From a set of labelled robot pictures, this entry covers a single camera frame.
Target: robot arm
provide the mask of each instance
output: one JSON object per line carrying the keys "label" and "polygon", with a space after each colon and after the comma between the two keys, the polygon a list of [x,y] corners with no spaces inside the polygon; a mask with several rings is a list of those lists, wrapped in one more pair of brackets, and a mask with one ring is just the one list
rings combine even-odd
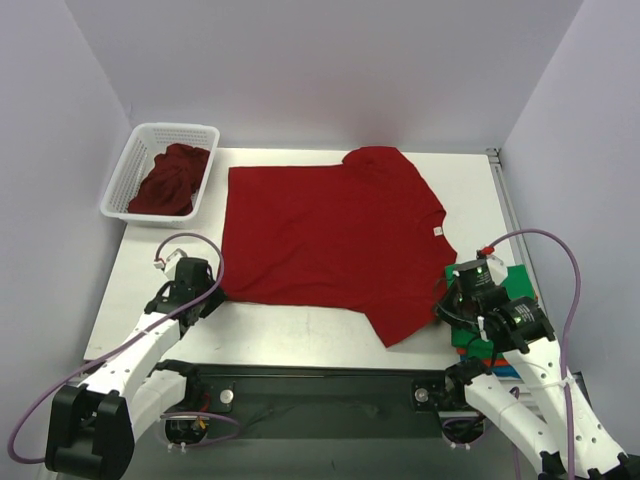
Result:
{"label": "robot arm", "polygon": [[[127,340],[213,285],[206,260],[183,257],[175,262],[175,272],[170,270],[175,280],[167,282],[147,304]],[[121,478],[142,433],[169,408],[193,396],[194,382],[179,365],[157,363],[198,318],[209,315],[224,300],[224,292],[215,290],[199,304],[147,331],[144,338],[109,359],[78,386],[62,387],[51,407],[47,468],[89,479]]]}
{"label": "robot arm", "polygon": [[546,422],[521,406],[476,358],[447,369],[447,395],[475,408],[520,449],[540,478],[556,478],[568,462],[564,385],[572,393],[575,468],[579,478],[640,478],[622,447],[598,421],[569,375],[560,374],[560,346],[544,312],[530,298],[509,299],[495,285],[486,259],[459,265],[454,283],[437,305],[440,318],[491,340],[531,391]]}

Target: black bracket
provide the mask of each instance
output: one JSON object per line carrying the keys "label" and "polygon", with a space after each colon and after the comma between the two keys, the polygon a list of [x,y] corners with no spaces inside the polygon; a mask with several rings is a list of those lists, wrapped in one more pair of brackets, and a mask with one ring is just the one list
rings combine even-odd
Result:
{"label": "black bracket", "polygon": [[[171,313],[189,303],[214,283],[209,263],[202,258],[184,257],[176,265],[175,280],[165,283],[144,309],[144,313]],[[205,318],[227,299],[221,288],[217,288],[206,300],[180,313],[176,319],[180,322],[180,335],[183,336],[199,318]]]}
{"label": "black bracket", "polygon": [[49,470],[93,480],[118,480],[135,440],[127,402],[118,392],[65,385],[53,397],[45,454]]}

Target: green cloth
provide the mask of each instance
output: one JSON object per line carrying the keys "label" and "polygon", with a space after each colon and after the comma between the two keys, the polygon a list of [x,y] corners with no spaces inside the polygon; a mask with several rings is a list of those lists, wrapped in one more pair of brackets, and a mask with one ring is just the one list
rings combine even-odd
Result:
{"label": "green cloth", "polygon": [[[445,268],[445,275],[447,277],[447,284],[451,285],[453,281],[453,269],[455,265],[449,265]],[[533,291],[533,285],[527,275],[527,269],[524,265],[516,265],[515,267],[507,267],[507,278],[502,282],[502,286],[507,289],[509,298],[519,297],[531,297],[535,298],[535,292]],[[460,328],[451,329],[451,345],[456,348],[467,348],[467,345],[475,335],[466,330]],[[478,358],[491,358],[493,352],[493,342],[483,342],[478,339],[471,344],[468,357]]]}

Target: white table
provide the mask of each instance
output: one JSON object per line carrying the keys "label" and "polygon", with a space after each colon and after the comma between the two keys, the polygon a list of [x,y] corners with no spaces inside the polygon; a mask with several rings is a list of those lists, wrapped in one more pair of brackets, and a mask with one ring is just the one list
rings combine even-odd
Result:
{"label": "white table", "polygon": [[[347,152],[319,150],[219,149],[192,231],[220,245],[229,167],[251,165],[333,165]],[[458,261],[507,232],[505,194],[494,181],[495,165],[484,155],[405,153],[447,210],[444,231]],[[128,226],[111,272],[85,359],[119,345],[131,332],[146,303],[166,281],[152,265],[158,243],[174,230]],[[169,253],[218,259],[203,242],[179,239]],[[515,252],[515,258],[521,255]],[[496,254],[514,264],[514,250],[503,242]],[[303,367],[443,369],[458,361],[447,325],[429,326],[385,349],[362,314],[342,309],[226,303],[200,320],[165,356],[193,363]]]}

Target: purple cable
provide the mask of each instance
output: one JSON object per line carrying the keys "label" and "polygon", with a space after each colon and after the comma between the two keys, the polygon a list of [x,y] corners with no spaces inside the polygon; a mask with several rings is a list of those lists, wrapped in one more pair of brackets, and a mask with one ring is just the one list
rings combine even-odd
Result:
{"label": "purple cable", "polygon": [[[567,365],[567,355],[569,352],[569,332],[571,330],[571,324],[573,323],[573,317],[576,314],[576,310],[578,309],[578,302],[580,301],[580,290],[582,288],[582,277],[580,275],[580,267],[578,266],[578,260],[575,255],[569,248],[569,246],[564,243],[559,237],[554,235],[553,233],[547,232],[546,230],[540,230],[538,228],[523,228],[522,230],[516,230],[506,235],[501,236],[500,238],[494,240],[489,244],[490,247],[495,247],[497,244],[502,242],[503,240],[507,240],[508,238],[515,237],[516,235],[523,235],[525,233],[537,233],[538,235],[544,235],[545,237],[550,238],[551,240],[558,243],[562,249],[569,256],[569,260],[571,260],[571,265],[573,266],[573,273],[575,275],[576,286],[575,291],[573,293],[573,302],[571,302],[571,307],[569,308],[569,313],[567,314],[567,321],[564,323],[564,328],[562,329],[562,340],[560,342],[560,375],[564,380],[567,378],[568,373],[568,365]],[[573,434],[574,434],[574,425],[573,425],[573,400],[571,399],[571,387],[569,384],[565,384],[564,386],[564,400],[567,409],[567,472],[568,472],[568,480],[575,480],[576,476],[576,466],[575,466],[575,444],[573,443]]]}
{"label": "purple cable", "polygon": [[[163,413],[160,416],[160,418],[162,420],[169,420],[173,417],[183,417],[183,416],[206,417],[212,420],[220,420],[221,422],[226,422],[226,423],[230,423],[231,425],[235,425],[238,428],[236,432],[231,433],[229,435],[223,435],[221,437],[211,438],[208,440],[204,440],[200,443],[185,445],[185,448],[209,447],[216,443],[224,442],[226,440],[232,440],[236,438],[238,435],[240,435],[240,429],[242,428],[240,423],[231,417],[225,417],[224,415],[216,415],[215,413],[209,413],[209,412],[171,412],[171,413]],[[165,443],[165,440],[162,437],[160,437],[160,435],[157,432],[156,432],[156,437],[158,438],[158,440],[162,441],[162,443]]]}
{"label": "purple cable", "polygon": [[193,307],[194,305],[200,303],[202,300],[204,300],[209,295],[211,295],[216,290],[216,288],[218,288],[218,286],[220,285],[220,281],[222,280],[222,276],[224,275],[224,259],[222,258],[222,252],[220,251],[218,246],[215,243],[213,243],[211,240],[209,240],[207,237],[203,236],[203,235],[200,235],[198,233],[185,232],[185,233],[176,233],[175,235],[171,235],[170,237],[165,238],[160,243],[160,245],[158,246],[158,249],[156,250],[155,260],[158,260],[160,258],[160,251],[162,250],[162,248],[167,243],[169,243],[171,240],[173,240],[174,238],[178,238],[178,237],[194,237],[194,238],[198,238],[198,239],[204,241],[205,243],[208,243],[216,251],[216,253],[218,254],[218,257],[220,258],[220,268],[219,268],[219,271],[218,271],[218,278],[214,282],[213,286],[209,290],[204,292],[202,295],[200,295],[198,298],[195,298],[195,299],[191,300],[190,302],[185,303],[181,307],[176,308],[173,312],[168,313],[167,315],[165,315],[164,317],[162,317],[158,321],[152,323],[147,328],[145,328],[140,333],[138,333],[138,335],[136,335],[135,337],[132,337],[130,340],[128,340],[127,342],[123,343],[118,348],[116,348],[116,349],[114,349],[114,350],[112,350],[112,351],[110,351],[108,353],[105,353],[101,357],[98,357],[95,360],[90,361],[89,363],[85,363],[81,367],[78,367],[73,372],[71,372],[68,376],[66,376],[65,378],[63,378],[62,380],[60,380],[59,382],[57,382],[56,384],[52,385],[47,390],[45,390],[42,393],[42,395],[40,395],[36,399],[36,401],[33,402],[29,406],[29,408],[27,408],[27,410],[22,414],[22,416],[16,422],[16,426],[13,428],[13,430],[9,434],[9,440],[7,441],[7,453],[9,454],[9,457],[11,458],[11,460],[13,460],[14,462],[17,462],[17,463],[25,464],[25,465],[33,465],[33,464],[44,462],[44,458],[26,458],[26,457],[23,457],[23,456],[19,455],[16,452],[15,443],[16,443],[16,437],[18,436],[18,433],[20,433],[20,430],[22,429],[22,427],[24,426],[26,421],[33,414],[33,412],[36,410],[36,408],[38,408],[42,404],[42,402],[44,402],[52,393],[54,393],[56,390],[58,390],[60,387],[62,387],[64,384],[66,384],[72,378],[74,378],[74,377],[76,377],[76,376],[78,376],[78,375],[80,375],[82,373],[85,373],[88,370],[91,370],[93,367],[96,367],[96,366],[100,365],[101,363],[105,362],[106,360],[108,360],[109,358],[113,357],[114,355],[122,353],[127,348],[129,348],[131,345],[133,345],[134,343],[139,341],[141,338],[143,338],[147,333],[151,332],[152,330],[154,330],[155,328],[157,328],[158,326],[160,326],[161,324],[163,324],[167,320],[170,320],[172,317],[174,317],[175,315],[179,314],[180,312],[183,312],[183,311]]}

